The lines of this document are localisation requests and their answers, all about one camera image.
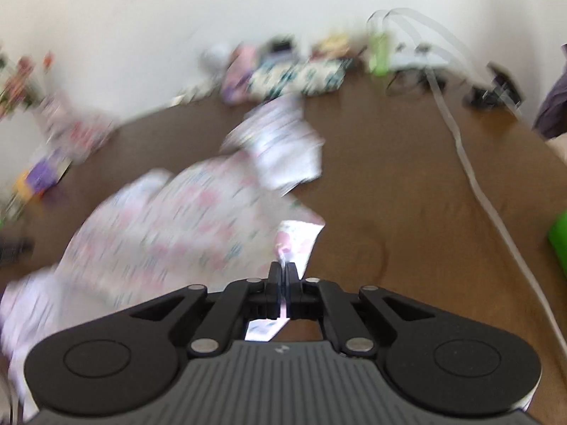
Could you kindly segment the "pink floral child garment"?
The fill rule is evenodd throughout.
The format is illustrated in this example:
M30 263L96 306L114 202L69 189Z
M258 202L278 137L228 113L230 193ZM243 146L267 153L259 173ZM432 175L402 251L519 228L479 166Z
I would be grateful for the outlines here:
M219 157L139 177L94 210L58 263L10 283L1 349L24 418L38 410L24 362L50 335L190 284L219 292L264 278L278 260L304 272L325 223L291 191L320 176L322 146L299 98L262 104Z

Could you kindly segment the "purple tissue pack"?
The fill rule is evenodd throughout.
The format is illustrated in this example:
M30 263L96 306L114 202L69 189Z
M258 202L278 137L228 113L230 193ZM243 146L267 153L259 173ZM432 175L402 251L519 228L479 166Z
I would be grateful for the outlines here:
M25 202L41 197L60 182L70 165L71 160L59 150L41 149L15 181L13 193Z

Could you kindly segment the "crumpled plastic bag red print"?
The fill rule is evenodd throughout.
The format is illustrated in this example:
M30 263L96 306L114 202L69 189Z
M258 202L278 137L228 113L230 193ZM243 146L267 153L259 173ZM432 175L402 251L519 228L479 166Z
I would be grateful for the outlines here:
M61 92L46 96L34 115L50 148L76 164L97 152L117 129L112 115L75 108Z

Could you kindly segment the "purple cloth on chair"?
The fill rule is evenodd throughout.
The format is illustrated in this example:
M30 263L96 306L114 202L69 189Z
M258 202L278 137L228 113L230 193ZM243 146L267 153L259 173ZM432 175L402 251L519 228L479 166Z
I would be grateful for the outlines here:
M545 139L552 139L566 133L566 74L566 69L563 69L561 76L541 104L533 125L533 129Z

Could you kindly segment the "white power strip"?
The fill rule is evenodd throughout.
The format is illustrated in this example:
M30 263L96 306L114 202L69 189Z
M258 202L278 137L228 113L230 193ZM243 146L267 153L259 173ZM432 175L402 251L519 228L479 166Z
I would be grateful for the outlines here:
M403 50L395 52L389 62L391 71L408 70L408 69L442 69L446 68L449 62L438 54L417 53L416 51Z

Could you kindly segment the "green spray bottle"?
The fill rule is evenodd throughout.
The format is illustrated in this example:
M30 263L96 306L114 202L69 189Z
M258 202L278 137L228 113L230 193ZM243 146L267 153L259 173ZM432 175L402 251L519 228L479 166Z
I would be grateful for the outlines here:
M376 32L369 36L369 71L383 77L390 68L390 35L388 32Z

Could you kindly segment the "white teal floral folded cloth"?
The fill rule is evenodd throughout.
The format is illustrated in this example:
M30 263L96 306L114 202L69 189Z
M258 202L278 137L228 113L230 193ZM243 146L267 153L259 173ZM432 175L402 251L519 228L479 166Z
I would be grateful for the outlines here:
M262 65L246 86L251 99L266 101L285 94L318 96L338 90L344 81L345 69L336 59L305 62L281 62Z

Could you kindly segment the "pink purple folded cloth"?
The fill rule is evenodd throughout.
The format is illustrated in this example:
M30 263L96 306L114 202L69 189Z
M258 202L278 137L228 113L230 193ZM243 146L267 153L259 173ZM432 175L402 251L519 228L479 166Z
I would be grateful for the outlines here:
M247 85L258 68L257 49L239 44L232 52L229 66L221 82L221 98L226 104L241 104L247 100Z

